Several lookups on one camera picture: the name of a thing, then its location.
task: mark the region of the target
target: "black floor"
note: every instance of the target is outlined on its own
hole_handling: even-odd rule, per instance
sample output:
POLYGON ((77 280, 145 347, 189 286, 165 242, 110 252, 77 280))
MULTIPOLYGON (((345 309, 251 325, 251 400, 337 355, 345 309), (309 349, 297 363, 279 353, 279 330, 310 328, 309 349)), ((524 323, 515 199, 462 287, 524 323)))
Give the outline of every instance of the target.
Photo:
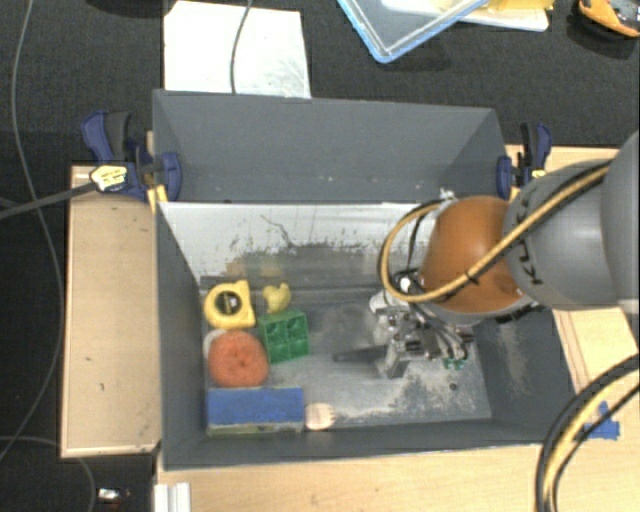
MULTIPOLYGON (((377 64, 335 0, 257 0, 301 9, 312 94, 496 109, 507 142, 539 120, 561 145, 617 146, 638 129, 638 43, 607 41, 557 0, 543 34, 458 24, 390 65, 377 64)), ((88 158, 79 123, 98 108, 151 127, 150 91, 162 84, 161 0, 35 0, 17 88, 18 122, 39 195, 65 189, 72 161, 88 158), (121 14, 114 14, 119 8, 121 14)), ((10 74, 27 1, 0 0, 0 198, 28 200, 10 119, 10 74)), ((45 216, 64 260, 65 208, 45 216)), ((0 222, 0 436, 29 409, 53 354, 58 304, 53 269, 33 214, 0 222)), ((58 437, 60 378, 25 434, 58 437)), ((89 461, 97 487, 131 490, 121 510, 149 502, 150 457, 89 461)), ((0 463, 0 511, 86 510, 77 464, 53 448, 18 443, 0 463)))

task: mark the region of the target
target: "tape measure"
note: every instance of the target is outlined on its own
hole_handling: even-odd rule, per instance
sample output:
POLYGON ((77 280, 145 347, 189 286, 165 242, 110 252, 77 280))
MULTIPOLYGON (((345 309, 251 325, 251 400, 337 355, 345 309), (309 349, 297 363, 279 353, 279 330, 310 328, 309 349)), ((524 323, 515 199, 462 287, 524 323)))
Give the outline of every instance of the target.
POLYGON ((202 310, 207 322, 216 329, 248 329, 256 324, 249 283, 245 280, 211 288, 202 310))

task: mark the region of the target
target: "yellow cable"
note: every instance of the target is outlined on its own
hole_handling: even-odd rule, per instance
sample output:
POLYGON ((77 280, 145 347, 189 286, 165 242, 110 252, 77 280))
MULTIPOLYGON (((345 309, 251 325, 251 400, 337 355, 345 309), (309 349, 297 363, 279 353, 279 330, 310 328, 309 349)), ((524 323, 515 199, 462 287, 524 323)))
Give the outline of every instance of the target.
POLYGON ((387 290, 393 297, 396 299, 415 303, 415 302, 428 302, 439 299, 453 291, 456 291, 461 286, 464 286, 470 281, 470 277, 472 278, 474 275, 478 274, 484 268, 492 262, 492 260, 498 256, 504 249, 506 249, 509 245, 511 245, 514 241, 518 239, 523 233, 525 233, 535 222, 537 222, 541 217, 546 215, 550 210, 554 209, 558 204, 567 198, 571 197, 576 192, 581 189, 591 185, 592 183, 600 180, 608 171, 608 167, 603 169, 599 169, 594 171, 593 173, 585 176, 584 178, 576 181, 574 184, 569 185, 564 188, 550 199, 548 199, 545 203, 539 206, 531 215, 529 215, 521 224, 512 229, 500 242, 498 242, 487 254, 485 254, 482 258, 480 258, 474 265, 469 267, 469 269, 462 275, 458 276, 453 281, 437 288, 436 290, 422 293, 419 295, 408 295, 397 290, 390 281, 390 272, 389 272, 389 255, 391 253, 391 246, 395 237, 398 235, 400 230, 405 227, 407 224, 412 222, 413 220, 426 215, 427 213, 435 210, 440 205, 428 205, 424 208, 419 208, 411 213, 409 213, 406 217, 403 217, 402 220, 396 224, 396 226, 391 230, 389 236, 385 240, 382 246, 382 252, 380 255, 380 278, 382 280, 382 286, 385 290, 387 290))
POLYGON ((611 394, 612 388, 619 383, 620 380, 614 380, 607 386, 602 388, 600 391, 598 391, 595 395, 593 395, 593 397, 582 407, 582 409, 577 412, 573 420, 571 420, 571 423, 567 425, 565 431, 558 438, 555 448, 553 449, 553 453, 549 457, 549 461, 545 470, 543 483, 545 500, 547 500, 551 492, 553 492, 553 482, 555 480, 555 476, 560 469, 560 466, 562 465, 565 457, 573 447, 576 435, 587 422, 591 414, 593 414, 593 412, 598 408, 600 402, 605 400, 611 394))

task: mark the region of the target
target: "wooden board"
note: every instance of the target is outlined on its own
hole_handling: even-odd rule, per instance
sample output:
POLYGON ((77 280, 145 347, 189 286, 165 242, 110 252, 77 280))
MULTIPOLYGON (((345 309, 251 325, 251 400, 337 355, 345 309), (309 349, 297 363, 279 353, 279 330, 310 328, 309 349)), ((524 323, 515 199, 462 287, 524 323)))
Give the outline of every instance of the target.
MULTIPOLYGON (((90 168, 73 169, 72 186, 90 168)), ((141 453, 160 440, 147 205, 97 192, 69 213, 63 457, 141 453)))
MULTIPOLYGON (((547 167, 615 153, 554 148, 547 167)), ((86 173, 74 168, 74 186, 86 173)), ((151 450, 160 439, 160 397, 149 210, 92 194, 72 201, 69 227, 62 455, 151 450)), ((578 388, 636 351, 616 308, 555 316, 578 388)), ((640 502, 637 399, 617 420, 623 438, 590 441, 567 471, 563 512, 628 511, 640 502)), ((530 511, 538 451, 521 446, 180 472, 158 467, 157 479, 190 482, 194 512, 530 511)))

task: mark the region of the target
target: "clear plastic container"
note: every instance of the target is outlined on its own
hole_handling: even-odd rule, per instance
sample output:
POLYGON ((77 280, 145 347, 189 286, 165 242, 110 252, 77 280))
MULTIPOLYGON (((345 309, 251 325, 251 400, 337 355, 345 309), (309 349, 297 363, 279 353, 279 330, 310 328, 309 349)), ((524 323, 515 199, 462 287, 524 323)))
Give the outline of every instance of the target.
POLYGON ((373 58, 392 62, 431 39, 488 0, 416 0, 429 3, 433 12, 400 12, 385 0, 338 0, 373 58))

